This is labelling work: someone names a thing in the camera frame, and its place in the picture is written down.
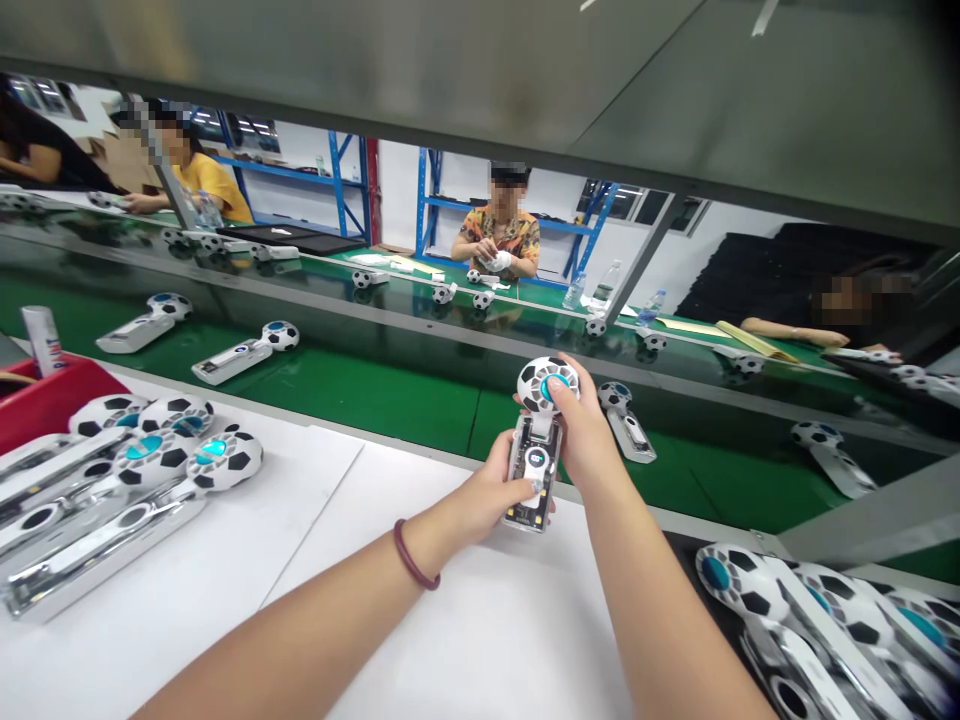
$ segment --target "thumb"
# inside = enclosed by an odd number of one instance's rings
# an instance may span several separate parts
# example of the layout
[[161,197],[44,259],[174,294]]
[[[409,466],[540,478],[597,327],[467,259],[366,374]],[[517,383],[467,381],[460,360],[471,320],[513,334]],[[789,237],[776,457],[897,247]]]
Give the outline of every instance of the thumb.
[[573,390],[567,387],[559,378],[552,377],[547,380],[547,390],[550,391],[550,399],[556,405],[568,423],[576,423],[580,419],[583,408],[580,406],[580,399],[574,395]]
[[513,507],[517,503],[529,500],[536,494],[536,490],[533,489],[533,483],[527,478],[508,480],[503,483],[501,493],[503,502],[507,507]]

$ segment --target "wrist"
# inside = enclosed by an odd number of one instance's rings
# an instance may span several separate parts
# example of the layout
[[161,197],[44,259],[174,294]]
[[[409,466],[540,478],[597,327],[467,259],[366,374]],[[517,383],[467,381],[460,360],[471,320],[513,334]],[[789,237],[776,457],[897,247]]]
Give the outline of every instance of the wrist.
[[439,575],[450,558],[462,549],[446,500],[410,518],[402,532],[410,557],[429,578]]

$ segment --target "worker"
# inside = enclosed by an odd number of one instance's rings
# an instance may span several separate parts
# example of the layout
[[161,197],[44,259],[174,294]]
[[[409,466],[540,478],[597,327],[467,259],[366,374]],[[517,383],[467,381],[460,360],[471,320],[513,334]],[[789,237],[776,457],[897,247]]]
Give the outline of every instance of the worker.
[[[740,327],[754,335],[800,340],[824,348],[852,345],[866,351],[887,350],[877,342],[884,324],[908,309],[910,276],[878,267],[884,258],[863,263],[799,293],[766,303]],[[894,353],[893,362],[900,361]]]
[[[150,115],[159,130],[163,151],[170,159],[173,174],[193,194],[194,203],[200,204],[200,191],[205,192],[226,220],[238,223],[253,223],[250,207],[230,173],[220,163],[204,153],[193,123],[184,120],[173,110],[163,108],[158,102],[148,103]],[[151,215],[170,207],[166,193],[143,195],[131,193],[128,212]]]
[[0,74],[0,183],[19,181],[117,192],[73,138],[20,102]]
[[[774,720],[630,481],[593,380],[561,357],[581,386],[578,399],[559,379],[548,381],[567,428],[562,458],[583,496],[635,715]],[[486,463],[450,495],[235,628],[134,720],[324,717],[424,588],[443,592],[437,578],[447,562],[483,540],[507,508],[534,497],[529,480],[506,481],[512,440],[505,430]],[[420,714],[429,715],[424,702]]]
[[[483,275],[504,280],[532,278],[540,264],[540,223],[520,208],[527,194],[530,168],[523,163],[490,163],[490,204],[467,213],[450,250],[455,262],[470,261]],[[493,260],[499,251],[512,257],[509,267],[491,272],[480,260]]]

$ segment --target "hand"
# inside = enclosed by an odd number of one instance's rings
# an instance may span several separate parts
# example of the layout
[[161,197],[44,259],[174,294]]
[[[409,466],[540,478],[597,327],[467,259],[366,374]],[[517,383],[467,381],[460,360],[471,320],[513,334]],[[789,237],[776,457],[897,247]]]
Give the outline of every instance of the hand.
[[[455,528],[456,550],[483,540],[508,508],[536,494],[530,480],[510,480],[507,476],[512,444],[513,430],[504,430],[490,448],[483,467],[431,509],[446,516],[447,527]],[[551,503],[550,512],[555,510],[556,505]]]
[[130,203],[127,206],[127,212],[134,215],[153,215],[166,207],[166,199],[157,195],[142,195],[141,193],[130,193],[125,195],[124,200]]
[[[593,378],[583,365],[569,355],[560,353],[560,358],[580,376],[580,399],[577,400],[573,391],[555,378],[547,383],[547,388],[561,413],[563,447],[560,457],[573,484],[583,493],[598,485],[625,478],[626,470],[620,460],[620,451],[610,431],[610,424],[600,408]],[[520,403],[519,396],[514,395],[513,399]]]
[[806,340],[808,343],[819,345],[820,347],[844,347],[850,344],[850,338],[833,330],[815,330],[813,328],[800,328],[796,332],[798,340]]
[[497,256],[497,244],[493,238],[484,238],[473,244],[474,257],[481,257],[484,260],[493,260]]

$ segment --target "gray overhead panel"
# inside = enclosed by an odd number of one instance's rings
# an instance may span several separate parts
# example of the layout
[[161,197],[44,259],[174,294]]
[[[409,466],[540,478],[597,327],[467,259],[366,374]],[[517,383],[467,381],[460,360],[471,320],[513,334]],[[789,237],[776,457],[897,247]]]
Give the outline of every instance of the gray overhead panel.
[[571,152],[960,227],[960,85],[924,5],[784,0],[753,37],[759,2],[708,2]]
[[700,0],[580,2],[29,0],[0,54],[562,151]]
[[960,245],[960,85],[920,5],[11,1],[0,70]]

